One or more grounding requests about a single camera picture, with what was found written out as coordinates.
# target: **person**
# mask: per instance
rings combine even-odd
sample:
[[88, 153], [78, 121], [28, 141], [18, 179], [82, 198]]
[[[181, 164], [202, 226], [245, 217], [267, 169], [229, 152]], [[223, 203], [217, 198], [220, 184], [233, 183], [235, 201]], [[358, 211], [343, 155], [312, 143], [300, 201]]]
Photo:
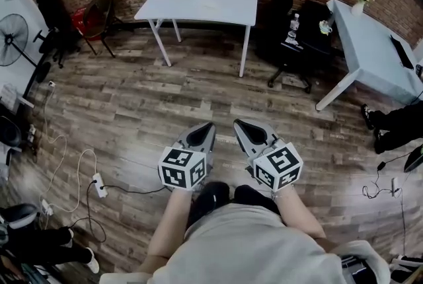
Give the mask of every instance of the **person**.
[[0, 249], [3, 265], [11, 264], [5, 251], [10, 252], [20, 263], [29, 265], [56, 265], [67, 262], [80, 262], [93, 273], [100, 266], [90, 248], [73, 245], [73, 231], [67, 227], [60, 229], [33, 230], [29, 228], [11, 229], [0, 226]]
[[408, 142], [423, 137], [423, 127], [419, 124], [423, 118], [423, 101], [393, 110], [384, 114], [380, 110], [373, 111], [362, 105], [362, 116], [367, 128], [375, 132], [375, 152], [381, 154], [393, 150]]
[[136, 273], [107, 273], [100, 284], [389, 283], [387, 263], [368, 242], [329, 241], [288, 185], [274, 201], [244, 185], [174, 189]]

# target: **electric fan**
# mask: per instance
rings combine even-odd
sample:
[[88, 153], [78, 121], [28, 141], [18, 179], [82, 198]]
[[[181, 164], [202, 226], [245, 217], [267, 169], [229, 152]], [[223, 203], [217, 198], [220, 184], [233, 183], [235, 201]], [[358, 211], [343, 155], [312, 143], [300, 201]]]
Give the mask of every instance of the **electric fan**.
[[28, 25], [19, 14], [9, 14], [0, 20], [0, 66], [12, 65], [23, 56], [36, 68], [36, 79], [42, 82], [50, 70], [50, 64], [37, 66], [26, 54], [28, 42]]

